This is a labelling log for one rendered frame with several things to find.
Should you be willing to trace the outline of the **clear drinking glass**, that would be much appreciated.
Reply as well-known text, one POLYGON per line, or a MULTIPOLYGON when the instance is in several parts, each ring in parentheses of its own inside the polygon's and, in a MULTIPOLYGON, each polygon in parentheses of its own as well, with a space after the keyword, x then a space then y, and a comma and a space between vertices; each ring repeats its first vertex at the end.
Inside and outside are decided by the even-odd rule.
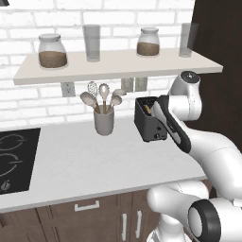
POLYGON ((82 30, 87 61, 100 61, 100 25, 84 25, 82 30))
POLYGON ((180 57, 190 58, 192 56, 198 29, 199 25, 197 23, 183 23, 181 25, 180 57))

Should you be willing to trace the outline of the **black toaster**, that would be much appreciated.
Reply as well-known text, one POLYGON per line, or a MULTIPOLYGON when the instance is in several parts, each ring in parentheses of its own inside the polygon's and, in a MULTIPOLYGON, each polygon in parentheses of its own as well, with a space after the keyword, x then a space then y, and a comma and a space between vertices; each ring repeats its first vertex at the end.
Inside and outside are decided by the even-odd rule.
POLYGON ((151 107, 156 101, 156 96, 137 97, 135 99, 134 124, 144 142, 165 140, 167 131, 164 125, 154 116, 147 113, 144 105, 151 107))

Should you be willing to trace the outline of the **glass jar with brown contents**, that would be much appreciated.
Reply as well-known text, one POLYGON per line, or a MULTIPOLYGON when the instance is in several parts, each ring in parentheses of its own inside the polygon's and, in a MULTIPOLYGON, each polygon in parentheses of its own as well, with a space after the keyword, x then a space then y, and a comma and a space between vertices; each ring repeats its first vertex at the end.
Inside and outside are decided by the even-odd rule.
POLYGON ((61 42, 61 35, 48 33, 39 36, 39 63, 47 69, 62 68, 67 65, 67 54, 61 42))
POLYGON ((144 57, 155 57, 160 54, 159 29, 143 27, 137 43, 137 54, 144 57))

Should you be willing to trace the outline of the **brown cupboard front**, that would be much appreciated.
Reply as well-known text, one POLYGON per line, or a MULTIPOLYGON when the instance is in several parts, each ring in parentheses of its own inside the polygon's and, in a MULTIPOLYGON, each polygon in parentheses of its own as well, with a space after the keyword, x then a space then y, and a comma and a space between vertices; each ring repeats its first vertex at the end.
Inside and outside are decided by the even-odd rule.
POLYGON ((36 219, 0 214, 0 242, 46 242, 42 227, 36 219))

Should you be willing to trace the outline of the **wooden-handled pale spoon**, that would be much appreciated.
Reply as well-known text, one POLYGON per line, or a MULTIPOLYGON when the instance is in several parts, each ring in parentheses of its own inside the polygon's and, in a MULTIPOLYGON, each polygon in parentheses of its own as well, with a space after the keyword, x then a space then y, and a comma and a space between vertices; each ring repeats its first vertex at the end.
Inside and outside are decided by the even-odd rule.
POLYGON ((110 104, 110 108, 109 111, 111 110, 111 108, 115 105, 120 105, 122 103, 122 98, 119 95, 113 95, 112 99, 111 99, 111 104, 110 104))
POLYGON ((93 107, 97 113, 100 113, 99 108, 95 104, 95 99, 90 93, 83 92, 79 97, 86 105, 93 107))
POLYGON ((103 112, 106 112, 106 99, 110 93, 109 85, 106 83, 102 83, 99 85, 98 90, 99 90, 99 94, 103 100, 103 112))

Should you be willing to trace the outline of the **brown cupboard door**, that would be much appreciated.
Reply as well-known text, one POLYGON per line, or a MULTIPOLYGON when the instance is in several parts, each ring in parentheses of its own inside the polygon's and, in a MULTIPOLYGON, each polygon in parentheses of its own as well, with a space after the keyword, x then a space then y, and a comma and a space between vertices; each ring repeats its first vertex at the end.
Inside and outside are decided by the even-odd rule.
POLYGON ((132 210, 132 193, 124 193, 118 195, 117 199, 118 205, 118 218, 120 221, 119 225, 119 238, 118 242, 122 241, 122 214, 127 214, 127 239, 125 242, 130 242, 130 217, 131 217, 131 210, 132 210))
POLYGON ((130 217, 130 242, 147 242, 150 233, 159 222, 159 214, 153 212, 147 204, 147 190, 136 191, 132 194, 132 210, 130 217), (137 211, 142 211, 140 237, 135 236, 137 211))

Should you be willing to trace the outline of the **metal whisk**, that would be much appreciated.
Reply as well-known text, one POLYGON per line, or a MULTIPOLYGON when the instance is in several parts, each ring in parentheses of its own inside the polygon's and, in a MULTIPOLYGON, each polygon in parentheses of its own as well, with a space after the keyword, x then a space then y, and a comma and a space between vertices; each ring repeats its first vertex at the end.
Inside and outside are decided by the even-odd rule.
POLYGON ((88 83, 88 92, 95 98, 95 104, 98 105, 97 103, 97 85, 94 81, 90 81, 88 83))

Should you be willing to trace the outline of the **brown drawer front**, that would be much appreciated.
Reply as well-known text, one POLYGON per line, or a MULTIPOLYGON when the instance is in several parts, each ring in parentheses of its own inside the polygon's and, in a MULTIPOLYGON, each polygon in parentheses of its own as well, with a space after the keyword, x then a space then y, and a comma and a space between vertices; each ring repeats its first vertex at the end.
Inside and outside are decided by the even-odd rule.
POLYGON ((118 242, 117 196, 78 200, 38 208, 47 242, 118 242), (99 208, 75 212, 74 205, 99 208))

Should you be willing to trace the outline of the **black hob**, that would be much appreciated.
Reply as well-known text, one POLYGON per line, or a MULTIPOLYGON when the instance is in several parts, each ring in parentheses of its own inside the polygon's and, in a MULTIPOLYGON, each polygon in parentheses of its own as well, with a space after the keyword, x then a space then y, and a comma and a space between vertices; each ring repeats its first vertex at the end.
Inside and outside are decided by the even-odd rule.
POLYGON ((29 190, 41 129, 0 131, 0 195, 29 190))

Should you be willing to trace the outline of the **pale wall shelf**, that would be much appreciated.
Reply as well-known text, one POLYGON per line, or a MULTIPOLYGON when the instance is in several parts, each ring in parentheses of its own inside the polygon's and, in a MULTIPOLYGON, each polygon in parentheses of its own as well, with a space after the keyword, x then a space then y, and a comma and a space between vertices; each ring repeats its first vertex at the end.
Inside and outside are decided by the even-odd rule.
POLYGON ((175 76, 183 70, 198 74, 221 73, 223 66, 201 54, 179 56, 176 48, 162 49, 158 57, 140 57, 135 50, 102 51, 99 62, 86 61, 84 52, 67 54, 68 65, 43 69, 37 54, 28 55, 13 78, 15 85, 75 82, 114 78, 175 76))

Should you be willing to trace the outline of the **dark brown tall cupboard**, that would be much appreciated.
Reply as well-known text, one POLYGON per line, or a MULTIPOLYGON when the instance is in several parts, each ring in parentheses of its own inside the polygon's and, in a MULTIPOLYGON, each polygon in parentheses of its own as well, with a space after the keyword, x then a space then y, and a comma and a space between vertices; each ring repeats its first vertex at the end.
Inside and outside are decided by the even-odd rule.
POLYGON ((192 21, 194 50, 223 70, 201 76, 201 117, 188 126, 221 133, 242 150, 242 0, 196 0, 192 21))

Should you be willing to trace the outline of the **grey utensil pot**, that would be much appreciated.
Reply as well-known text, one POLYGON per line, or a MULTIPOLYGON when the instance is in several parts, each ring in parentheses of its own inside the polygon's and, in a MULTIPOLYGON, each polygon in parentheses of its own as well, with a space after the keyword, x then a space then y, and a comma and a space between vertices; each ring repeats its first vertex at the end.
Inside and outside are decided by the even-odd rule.
POLYGON ((113 131, 114 126, 114 110, 108 113, 103 112, 103 106, 100 106, 100 113, 94 112, 95 130, 98 134, 107 136, 113 131))

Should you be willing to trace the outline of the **grey wall socket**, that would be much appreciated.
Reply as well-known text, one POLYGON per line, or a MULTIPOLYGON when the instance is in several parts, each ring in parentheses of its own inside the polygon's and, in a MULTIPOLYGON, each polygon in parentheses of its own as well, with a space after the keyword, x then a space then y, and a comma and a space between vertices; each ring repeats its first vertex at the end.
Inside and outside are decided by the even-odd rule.
POLYGON ((60 86, 63 97, 73 97, 76 95, 75 84, 73 82, 62 82, 60 86))
POLYGON ((121 89, 124 90, 126 93, 133 92, 133 82, 134 78, 122 78, 121 79, 121 89))
POLYGON ((147 77, 135 79, 135 91, 145 92, 147 90, 147 77))

